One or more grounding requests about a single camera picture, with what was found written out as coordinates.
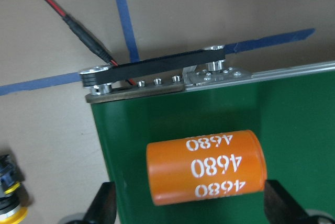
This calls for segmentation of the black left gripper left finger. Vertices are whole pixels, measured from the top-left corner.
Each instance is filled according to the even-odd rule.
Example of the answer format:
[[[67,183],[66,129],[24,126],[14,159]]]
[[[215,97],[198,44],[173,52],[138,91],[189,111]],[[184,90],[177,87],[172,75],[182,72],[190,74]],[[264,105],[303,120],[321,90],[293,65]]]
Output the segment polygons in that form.
[[[89,206],[84,223],[115,223],[117,215],[116,187],[114,182],[104,182]]]

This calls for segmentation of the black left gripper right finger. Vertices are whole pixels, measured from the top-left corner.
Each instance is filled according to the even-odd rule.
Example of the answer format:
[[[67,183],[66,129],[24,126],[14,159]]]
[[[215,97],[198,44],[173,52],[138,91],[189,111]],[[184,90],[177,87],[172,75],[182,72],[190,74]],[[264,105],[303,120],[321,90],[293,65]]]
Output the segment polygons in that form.
[[[314,223],[277,180],[265,181],[264,213],[269,223]]]

